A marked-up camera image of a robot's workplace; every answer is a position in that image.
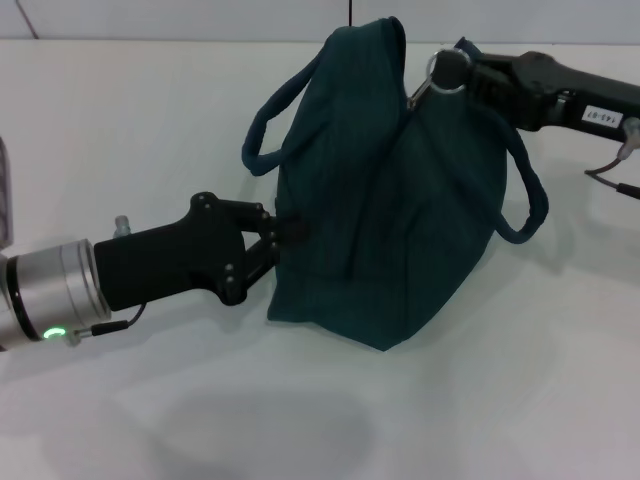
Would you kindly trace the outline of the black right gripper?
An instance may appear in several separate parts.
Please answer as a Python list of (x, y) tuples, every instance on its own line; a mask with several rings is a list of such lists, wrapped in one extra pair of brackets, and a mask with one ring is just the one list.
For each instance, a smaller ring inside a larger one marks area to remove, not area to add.
[(623, 123), (639, 117), (639, 87), (578, 71), (553, 57), (527, 52), (513, 56), (439, 51), (432, 57), (432, 87), (441, 94), (466, 93), (478, 104), (536, 132), (567, 128), (622, 142)]

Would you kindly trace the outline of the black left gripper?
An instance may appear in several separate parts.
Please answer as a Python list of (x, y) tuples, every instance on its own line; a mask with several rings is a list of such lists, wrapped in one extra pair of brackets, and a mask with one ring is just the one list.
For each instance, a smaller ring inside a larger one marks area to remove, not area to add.
[[(110, 306), (137, 306), (194, 289), (233, 306), (280, 258), (278, 244), (307, 240), (298, 216), (271, 215), (262, 204), (234, 203), (235, 224), (221, 200), (194, 195), (180, 220), (99, 242), (94, 256), (101, 292)], [(245, 251), (241, 230), (262, 239)]]

